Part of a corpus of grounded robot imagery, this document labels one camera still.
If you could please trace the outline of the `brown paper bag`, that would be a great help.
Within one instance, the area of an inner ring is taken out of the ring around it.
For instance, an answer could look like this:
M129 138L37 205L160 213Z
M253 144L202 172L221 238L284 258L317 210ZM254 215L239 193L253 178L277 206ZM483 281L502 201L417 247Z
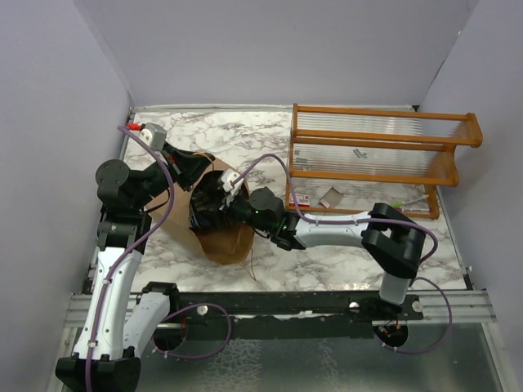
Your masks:
M253 246L254 229L241 222L223 229L193 230L190 228L190 198L199 187L215 185L230 166L216 158L189 191L175 184L174 205L160 229L182 249L219 265L233 265L245 261Z

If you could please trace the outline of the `blue snack bag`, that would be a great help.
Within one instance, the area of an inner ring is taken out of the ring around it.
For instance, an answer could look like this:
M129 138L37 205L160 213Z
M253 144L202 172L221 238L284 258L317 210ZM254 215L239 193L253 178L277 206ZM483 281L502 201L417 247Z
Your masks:
M190 228L200 231L225 228L222 199L223 193L215 185L197 188L190 198Z

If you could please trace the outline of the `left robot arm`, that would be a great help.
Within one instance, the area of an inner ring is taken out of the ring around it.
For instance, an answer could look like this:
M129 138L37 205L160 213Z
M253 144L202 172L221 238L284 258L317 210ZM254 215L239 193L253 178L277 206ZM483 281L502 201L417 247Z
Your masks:
M56 364L56 377L72 391L133 391L141 355L160 320L175 320L181 303L173 283L154 283L137 309L127 312L132 282L148 237L166 220L154 219L146 205L162 193L172 209L175 188L190 190L215 161L211 154L190 152L165 143L154 163L132 170L112 159L96 171L102 202L97 228L96 272L83 330L69 357Z

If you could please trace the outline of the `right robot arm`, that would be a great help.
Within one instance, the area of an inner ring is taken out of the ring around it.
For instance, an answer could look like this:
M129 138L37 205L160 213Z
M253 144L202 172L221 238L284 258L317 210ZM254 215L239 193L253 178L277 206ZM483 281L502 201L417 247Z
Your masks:
M404 311L409 285L422 262L426 233L395 208L376 203L371 211L351 216L301 215L286 209L265 187L247 198L227 195L219 211L229 221L266 234L285 251L322 246L366 250L384 272L375 300L377 313L394 319Z

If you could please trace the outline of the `red white staples box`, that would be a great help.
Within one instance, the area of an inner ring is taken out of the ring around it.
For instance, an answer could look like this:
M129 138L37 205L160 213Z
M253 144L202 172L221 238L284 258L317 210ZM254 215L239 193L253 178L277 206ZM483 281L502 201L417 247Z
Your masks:
M308 194L295 194L294 196L290 195L288 205L290 207L295 207L296 205L299 207L310 207L311 199Z

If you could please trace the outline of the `staple strip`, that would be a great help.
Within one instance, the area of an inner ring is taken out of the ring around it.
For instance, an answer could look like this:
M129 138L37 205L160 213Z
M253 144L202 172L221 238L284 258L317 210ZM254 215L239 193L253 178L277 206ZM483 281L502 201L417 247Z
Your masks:
M353 152L358 158L367 158L367 154L361 152L359 149L354 149Z
M294 165L300 171L311 171L313 166L307 151L302 149L295 149L293 151Z

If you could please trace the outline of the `open small cardboard box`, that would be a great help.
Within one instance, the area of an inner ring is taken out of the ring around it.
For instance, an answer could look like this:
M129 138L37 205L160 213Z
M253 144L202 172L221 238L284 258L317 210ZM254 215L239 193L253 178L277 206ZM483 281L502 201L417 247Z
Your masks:
M343 192L332 186L319 200L319 205L323 208L334 209L342 201Z

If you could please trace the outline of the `wooden shelf rack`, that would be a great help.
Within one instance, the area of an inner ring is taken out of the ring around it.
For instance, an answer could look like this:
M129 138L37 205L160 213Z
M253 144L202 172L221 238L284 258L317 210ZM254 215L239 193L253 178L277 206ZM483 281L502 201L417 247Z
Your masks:
M437 190L455 187L459 146L478 148L483 133L476 115L419 113L409 110L336 108L295 104L292 111L286 189L308 194L305 212L357 213L374 203L393 204L429 194L407 208L431 212L407 216L438 219ZM300 171L293 151L308 152L313 169ZM359 149L367 158L358 158ZM319 205L332 187L343 192L334 209Z

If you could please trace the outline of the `pink marker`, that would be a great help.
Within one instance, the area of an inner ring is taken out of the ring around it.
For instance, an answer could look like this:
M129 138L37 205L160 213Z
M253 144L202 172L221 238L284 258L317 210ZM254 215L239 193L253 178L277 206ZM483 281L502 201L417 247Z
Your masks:
M407 207L397 207L396 208L400 212L408 212L408 213L424 213L428 214L431 212L430 208L407 208Z

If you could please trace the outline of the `green marker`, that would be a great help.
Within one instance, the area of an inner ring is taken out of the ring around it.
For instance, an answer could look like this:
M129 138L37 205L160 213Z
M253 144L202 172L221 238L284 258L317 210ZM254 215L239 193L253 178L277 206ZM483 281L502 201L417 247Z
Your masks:
M421 201L426 200L428 198L429 198L429 194L423 194L423 195L417 196L415 198L410 198L410 199L407 199L407 200L402 200L402 201L393 203L391 206L392 207L402 207L404 205L409 205L409 204L412 204L412 203L421 202Z

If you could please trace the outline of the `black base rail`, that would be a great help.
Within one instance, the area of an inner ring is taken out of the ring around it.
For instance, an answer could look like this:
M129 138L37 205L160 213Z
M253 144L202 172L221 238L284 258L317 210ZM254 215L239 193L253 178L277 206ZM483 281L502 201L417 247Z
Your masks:
M372 338L373 324L422 319L419 298L388 305L376 291L181 292L151 282L143 294L168 297L170 319L154 332L161 343L188 341Z

